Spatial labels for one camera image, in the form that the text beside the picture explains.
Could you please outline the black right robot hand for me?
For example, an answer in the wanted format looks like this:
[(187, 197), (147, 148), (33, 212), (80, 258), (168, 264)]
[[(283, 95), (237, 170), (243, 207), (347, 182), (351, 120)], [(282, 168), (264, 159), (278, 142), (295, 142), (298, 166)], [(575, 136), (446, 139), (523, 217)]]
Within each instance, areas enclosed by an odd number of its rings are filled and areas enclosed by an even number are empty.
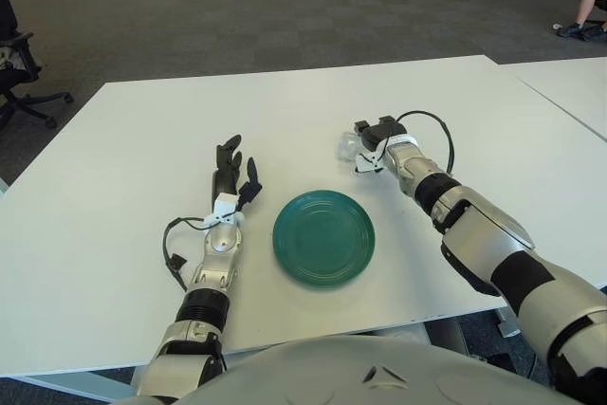
[(358, 121), (354, 131), (363, 147), (363, 151), (355, 155), (355, 172), (358, 174), (383, 170), (390, 146), (401, 143), (418, 145), (406, 128), (391, 116), (379, 118), (374, 125), (366, 120)]

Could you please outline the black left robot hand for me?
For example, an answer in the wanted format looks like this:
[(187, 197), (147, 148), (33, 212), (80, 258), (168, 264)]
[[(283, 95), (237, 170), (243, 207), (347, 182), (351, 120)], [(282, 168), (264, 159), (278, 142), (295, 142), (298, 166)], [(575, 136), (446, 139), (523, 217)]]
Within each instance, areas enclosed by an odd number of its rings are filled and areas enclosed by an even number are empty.
[(254, 159), (247, 162), (248, 180), (238, 187), (242, 153), (237, 151), (242, 137), (235, 135), (216, 146), (216, 170), (212, 175), (212, 214), (205, 218), (205, 229), (220, 224), (239, 225), (245, 217), (243, 208), (263, 189)]

